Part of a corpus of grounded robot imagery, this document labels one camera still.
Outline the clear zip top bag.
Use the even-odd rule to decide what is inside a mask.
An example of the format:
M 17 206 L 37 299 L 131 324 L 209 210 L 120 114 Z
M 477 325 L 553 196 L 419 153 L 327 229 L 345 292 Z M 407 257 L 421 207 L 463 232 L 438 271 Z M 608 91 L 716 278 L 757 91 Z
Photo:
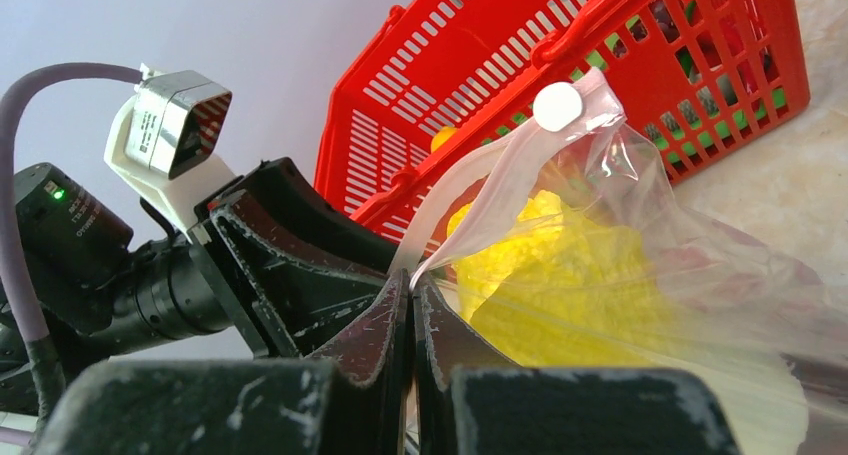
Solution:
M 675 198 L 599 69 L 448 168 L 392 260 L 530 367 L 702 379 L 745 454 L 847 450 L 847 293 Z

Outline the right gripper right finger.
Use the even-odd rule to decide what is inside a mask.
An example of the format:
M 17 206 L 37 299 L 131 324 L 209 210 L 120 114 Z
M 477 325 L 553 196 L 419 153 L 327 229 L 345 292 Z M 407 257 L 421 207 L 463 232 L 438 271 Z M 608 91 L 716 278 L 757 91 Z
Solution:
M 452 374 L 457 369 L 516 368 L 455 310 L 437 280 L 422 276 L 412 290 L 415 381 L 422 454 L 455 454 L 457 435 Z

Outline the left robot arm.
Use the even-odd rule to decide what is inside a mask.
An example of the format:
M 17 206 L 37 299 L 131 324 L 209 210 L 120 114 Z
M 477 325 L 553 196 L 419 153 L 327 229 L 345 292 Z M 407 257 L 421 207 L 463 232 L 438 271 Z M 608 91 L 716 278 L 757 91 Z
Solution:
M 260 163 L 159 240 L 132 228 L 58 167 L 14 177 L 30 277 L 73 380 L 88 366 L 235 328 L 256 358 L 316 351 L 375 300 L 393 243 L 336 211 L 292 160 Z

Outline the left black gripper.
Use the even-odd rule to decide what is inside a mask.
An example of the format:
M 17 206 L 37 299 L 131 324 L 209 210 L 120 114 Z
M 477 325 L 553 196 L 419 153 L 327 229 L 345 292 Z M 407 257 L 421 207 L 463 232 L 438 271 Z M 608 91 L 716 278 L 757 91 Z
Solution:
M 374 302 L 397 250 L 287 157 L 230 177 L 192 211 L 195 264 L 256 358 L 306 356 L 333 338 Z

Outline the red plastic shopping basket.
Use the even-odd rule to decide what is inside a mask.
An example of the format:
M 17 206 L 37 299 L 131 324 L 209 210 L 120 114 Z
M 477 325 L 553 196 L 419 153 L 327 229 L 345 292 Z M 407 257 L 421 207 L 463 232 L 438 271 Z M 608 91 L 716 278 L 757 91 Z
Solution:
M 333 90 L 315 188 L 399 241 L 451 164 L 523 123 L 544 85 L 592 68 L 673 182 L 810 101 L 795 0 L 414 0 Z M 431 153 L 444 126 L 457 132 Z

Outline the yellow toy corn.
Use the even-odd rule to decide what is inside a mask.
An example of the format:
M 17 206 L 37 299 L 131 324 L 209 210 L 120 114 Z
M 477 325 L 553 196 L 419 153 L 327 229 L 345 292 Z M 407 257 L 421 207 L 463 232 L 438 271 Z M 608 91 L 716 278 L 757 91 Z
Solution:
M 595 222 L 550 191 L 516 233 L 455 262 L 459 314 L 524 366 L 652 366 L 671 309 L 641 233 Z

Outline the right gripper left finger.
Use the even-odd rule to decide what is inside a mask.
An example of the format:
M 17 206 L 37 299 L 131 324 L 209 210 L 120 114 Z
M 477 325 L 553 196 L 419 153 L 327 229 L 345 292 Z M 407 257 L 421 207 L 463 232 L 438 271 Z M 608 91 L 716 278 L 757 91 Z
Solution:
M 318 454 L 401 454 L 411 386 L 411 292 L 401 269 L 374 302 L 310 357 L 332 369 Z

